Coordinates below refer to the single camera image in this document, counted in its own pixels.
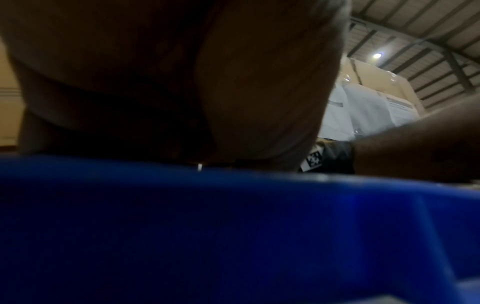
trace person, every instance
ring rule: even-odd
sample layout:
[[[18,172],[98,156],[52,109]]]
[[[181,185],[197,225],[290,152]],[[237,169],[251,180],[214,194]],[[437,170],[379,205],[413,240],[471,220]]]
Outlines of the person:
[[[22,154],[297,170],[320,128],[347,0],[3,1]],[[348,144],[356,174],[478,177],[478,98]]]

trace forearm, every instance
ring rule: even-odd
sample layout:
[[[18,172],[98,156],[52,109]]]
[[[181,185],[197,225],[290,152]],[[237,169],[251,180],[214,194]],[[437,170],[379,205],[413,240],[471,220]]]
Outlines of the forearm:
[[[355,173],[435,181],[480,178],[480,95],[352,143]]]

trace blue plastic bin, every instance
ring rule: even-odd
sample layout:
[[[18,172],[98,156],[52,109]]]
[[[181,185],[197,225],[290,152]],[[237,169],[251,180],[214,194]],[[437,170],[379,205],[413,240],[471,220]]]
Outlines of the blue plastic bin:
[[[480,303],[476,276],[474,191],[0,159],[2,304]]]

